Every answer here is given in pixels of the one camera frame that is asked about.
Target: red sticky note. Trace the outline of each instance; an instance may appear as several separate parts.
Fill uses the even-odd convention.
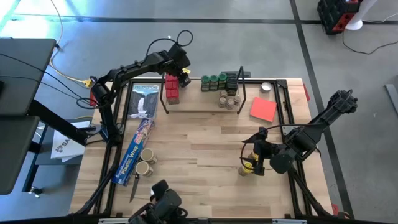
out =
[[[274,120],[275,110],[275,102],[255,97],[253,105],[251,106],[250,115],[255,118],[272,122]]]

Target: green can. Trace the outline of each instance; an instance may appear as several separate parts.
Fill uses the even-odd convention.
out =
[[[218,76],[212,75],[210,77],[210,91],[218,90]]]
[[[220,73],[218,75],[218,89],[219,90],[225,90],[226,78],[227,78],[227,76],[225,73]]]
[[[210,77],[204,75],[201,77],[201,91],[209,91],[210,90]]]

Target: concrete floor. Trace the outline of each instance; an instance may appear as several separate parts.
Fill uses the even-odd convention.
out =
[[[398,63],[395,60],[398,57],[398,45],[378,50],[372,55],[360,55],[343,46],[341,35],[327,36],[320,25],[304,24],[303,36],[315,73],[311,77],[289,0],[124,0],[117,4],[107,0],[54,2],[63,16],[290,20],[289,24],[270,24],[264,21],[199,23],[195,20],[78,22],[69,18],[68,22],[63,23],[60,43],[63,52],[57,55],[55,64],[61,71],[75,77],[99,77],[120,64],[129,64],[143,58],[150,41],[167,36],[176,38],[179,31],[189,29],[195,35],[192,45],[186,48],[193,76],[236,70],[244,65],[245,70],[251,71],[252,77],[302,78],[310,92],[309,105],[313,117],[318,114],[319,104],[326,105],[336,90],[352,88],[353,96],[359,98],[358,110],[355,114],[344,115],[336,121],[331,127],[331,134],[353,213],[360,220],[398,222],[398,173],[395,171],[398,140],[394,134],[398,117],[384,89],[387,83],[398,84]],[[317,0],[295,2],[301,20],[318,19],[315,10]],[[397,1],[380,0],[365,19],[383,20],[396,12]],[[6,15],[7,22],[0,26],[0,36],[58,39],[58,19],[55,17],[49,21],[52,17],[41,15],[56,15],[49,1],[21,0],[15,10]],[[346,31],[345,41],[354,49],[370,51],[378,45],[396,41],[397,27],[398,25],[365,25],[356,32]],[[169,46],[167,42],[159,42],[152,50],[167,49]],[[78,94],[88,96],[88,90],[63,80]],[[61,88],[46,75],[44,82]],[[318,96],[317,102],[313,92]],[[35,99],[65,119],[93,113],[77,107],[75,100],[43,85]],[[322,151],[331,201],[341,208],[324,140],[320,142],[319,148]],[[49,190],[37,200],[33,195],[21,192],[31,159],[32,155],[28,155],[14,191],[10,195],[0,196],[0,220],[68,213],[78,166],[40,167],[34,185]]]

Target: wooden table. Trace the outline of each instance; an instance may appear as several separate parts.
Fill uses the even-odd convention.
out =
[[[290,101],[294,113],[295,123],[307,123],[311,120],[303,82],[299,78],[287,79]],[[184,90],[187,95],[198,95],[200,81],[193,80]],[[189,217],[213,218],[281,218],[286,213],[293,214],[292,199],[290,196],[289,181],[286,174],[277,174],[274,170],[266,170],[264,177],[238,175],[240,167],[239,153],[242,140],[258,131],[259,126],[279,124],[277,114],[274,122],[252,118],[249,115],[252,100],[255,96],[275,101],[274,92],[261,93],[259,85],[246,85],[247,101],[240,115],[228,112],[226,109],[219,112],[218,107],[206,108],[209,101],[218,102],[217,97],[212,100],[198,100],[202,103],[201,110],[207,112],[193,112],[198,106],[184,102],[179,110],[191,112],[170,112],[166,114],[160,102],[157,106],[156,127],[146,144],[157,155],[158,162],[152,167],[154,174],[151,177],[141,177],[134,200],[129,203],[134,178],[127,187],[117,185],[113,215],[123,212],[124,217],[130,217],[145,203],[149,202],[150,188],[158,181],[165,179],[169,186],[176,190],[182,198],[182,206],[189,212]],[[124,108],[126,88],[123,93],[118,120]],[[93,122],[100,122],[100,114],[95,111]],[[140,120],[128,120],[123,143],[122,156],[126,152]],[[282,143],[280,129],[270,130],[268,140]],[[244,155],[252,151],[247,145]],[[105,143],[91,144],[85,149],[81,167],[73,194],[70,212],[75,212],[83,206],[98,185]],[[332,212],[328,188],[323,173],[320,155],[313,153],[304,163],[305,176],[308,188],[326,211]],[[296,185],[301,211],[303,207],[302,194]],[[108,188],[104,191],[103,208],[107,199]]]

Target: knife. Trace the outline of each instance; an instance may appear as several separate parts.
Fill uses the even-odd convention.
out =
[[[139,174],[136,173],[136,178],[134,179],[134,183],[132,185],[132,190],[131,190],[131,195],[130,195],[130,203],[134,199],[134,196],[137,191],[137,185],[138,185],[138,180],[139,180]]]

